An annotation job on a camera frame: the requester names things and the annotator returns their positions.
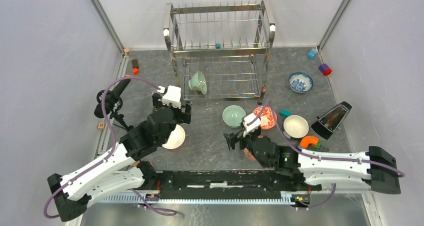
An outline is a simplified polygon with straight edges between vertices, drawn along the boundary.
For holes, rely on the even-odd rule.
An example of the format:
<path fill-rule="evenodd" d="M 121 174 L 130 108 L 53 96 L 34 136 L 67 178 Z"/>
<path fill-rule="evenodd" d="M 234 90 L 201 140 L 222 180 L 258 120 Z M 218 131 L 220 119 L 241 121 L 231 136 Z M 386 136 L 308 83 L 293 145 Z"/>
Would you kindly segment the blue white floral bowl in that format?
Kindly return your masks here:
<path fill-rule="evenodd" d="M 289 76 L 289 87 L 297 93 L 305 93 L 314 87 L 313 79 L 310 75 L 303 72 L 295 72 Z"/>

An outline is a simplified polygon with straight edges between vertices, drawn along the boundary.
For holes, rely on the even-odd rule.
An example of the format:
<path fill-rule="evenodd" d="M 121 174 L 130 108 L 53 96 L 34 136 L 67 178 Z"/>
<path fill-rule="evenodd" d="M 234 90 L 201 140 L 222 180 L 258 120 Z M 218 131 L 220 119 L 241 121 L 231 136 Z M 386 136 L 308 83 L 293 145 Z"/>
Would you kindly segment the orange bowl white inside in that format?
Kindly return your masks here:
<path fill-rule="evenodd" d="M 162 147 L 169 150 L 176 149 L 183 144 L 185 138 L 185 130 L 177 124 L 175 130 L 171 132 L 167 142 L 163 144 Z"/>

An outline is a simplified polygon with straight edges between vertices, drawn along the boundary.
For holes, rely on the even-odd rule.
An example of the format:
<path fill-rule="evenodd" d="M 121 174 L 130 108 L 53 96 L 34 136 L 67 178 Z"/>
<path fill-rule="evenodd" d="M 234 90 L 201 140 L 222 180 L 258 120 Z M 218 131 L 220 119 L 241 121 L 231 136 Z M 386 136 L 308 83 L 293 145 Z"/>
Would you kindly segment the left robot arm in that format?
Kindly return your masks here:
<path fill-rule="evenodd" d="M 152 189 L 157 176 L 142 167 L 117 171 L 157 151 L 164 145 L 179 147 L 185 139 L 181 124 L 191 122 L 190 101 L 182 101 L 176 92 L 153 94 L 155 110 L 145 121 L 131 128 L 107 152 L 72 173 L 53 174 L 47 182 L 57 217 L 74 220 L 99 200 L 127 189 Z"/>

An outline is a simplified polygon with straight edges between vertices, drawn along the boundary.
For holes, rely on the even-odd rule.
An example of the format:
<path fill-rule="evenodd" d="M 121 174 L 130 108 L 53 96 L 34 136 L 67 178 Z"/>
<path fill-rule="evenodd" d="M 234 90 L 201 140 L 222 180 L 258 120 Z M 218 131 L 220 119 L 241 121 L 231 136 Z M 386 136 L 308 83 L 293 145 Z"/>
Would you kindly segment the blue white zigzag bowl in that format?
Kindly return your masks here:
<path fill-rule="evenodd" d="M 266 156 L 264 143 L 265 137 L 262 135 L 245 137 L 243 139 L 243 151 L 250 160 L 262 160 Z"/>

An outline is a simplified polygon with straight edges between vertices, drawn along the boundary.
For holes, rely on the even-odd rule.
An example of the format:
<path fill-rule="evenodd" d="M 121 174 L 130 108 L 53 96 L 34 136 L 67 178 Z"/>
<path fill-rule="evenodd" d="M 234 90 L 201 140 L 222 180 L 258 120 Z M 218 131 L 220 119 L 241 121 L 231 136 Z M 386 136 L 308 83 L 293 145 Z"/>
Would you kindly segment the teal glazed bowl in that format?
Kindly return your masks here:
<path fill-rule="evenodd" d="M 288 116 L 283 122 L 283 134 L 288 139 L 301 139 L 309 132 L 308 122 L 301 116 Z"/>

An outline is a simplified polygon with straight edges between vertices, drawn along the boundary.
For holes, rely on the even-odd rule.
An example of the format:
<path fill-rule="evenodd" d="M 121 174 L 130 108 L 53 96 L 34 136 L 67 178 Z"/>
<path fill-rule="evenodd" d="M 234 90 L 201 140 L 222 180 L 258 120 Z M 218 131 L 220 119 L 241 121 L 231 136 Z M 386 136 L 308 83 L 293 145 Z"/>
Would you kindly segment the stainless steel dish rack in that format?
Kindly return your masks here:
<path fill-rule="evenodd" d="M 270 0 L 166 4 L 163 37 L 183 98 L 261 105 L 276 30 Z"/>

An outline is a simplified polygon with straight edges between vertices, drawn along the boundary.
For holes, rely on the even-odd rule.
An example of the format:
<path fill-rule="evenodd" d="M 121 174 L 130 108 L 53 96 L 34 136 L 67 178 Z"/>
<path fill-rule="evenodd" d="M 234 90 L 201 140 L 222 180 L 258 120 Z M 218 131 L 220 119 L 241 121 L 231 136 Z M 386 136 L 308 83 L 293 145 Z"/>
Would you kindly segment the green checked small bowl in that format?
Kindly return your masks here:
<path fill-rule="evenodd" d="M 222 120 L 224 124 L 231 128 L 239 127 L 242 123 L 243 117 L 245 116 L 246 111 L 238 105 L 227 106 L 222 112 Z"/>

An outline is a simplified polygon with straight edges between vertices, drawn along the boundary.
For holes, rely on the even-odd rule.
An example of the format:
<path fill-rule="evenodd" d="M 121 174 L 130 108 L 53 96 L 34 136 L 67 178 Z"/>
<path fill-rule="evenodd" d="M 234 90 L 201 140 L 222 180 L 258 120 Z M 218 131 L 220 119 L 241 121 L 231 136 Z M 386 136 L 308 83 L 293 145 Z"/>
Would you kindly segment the pale green bowl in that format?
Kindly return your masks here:
<path fill-rule="evenodd" d="M 208 88 L 204 72 L 197 71 L 196 73 L 194 73 L 188 81 L 188 87 L 191 91 L 206 95 Z"/>

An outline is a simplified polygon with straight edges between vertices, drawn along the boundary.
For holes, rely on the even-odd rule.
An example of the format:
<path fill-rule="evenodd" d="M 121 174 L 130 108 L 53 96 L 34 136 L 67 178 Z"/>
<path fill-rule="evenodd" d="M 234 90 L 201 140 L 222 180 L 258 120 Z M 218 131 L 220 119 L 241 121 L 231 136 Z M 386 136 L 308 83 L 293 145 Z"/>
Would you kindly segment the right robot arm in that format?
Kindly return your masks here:
<path fill-rule="evenodd" d="M 223 136 L 229 150 L 236 146 L 247 150 L 262 167 L 287 176 L 295 190 L 307 185 L 335 183 L 384 194 L 401 193 L 397 161 L 378 146 L 369 146 L 367 151 L 357 153 L 293 149 L 262 136 L 259 128 L 251 132 L 225 133 Z"/>

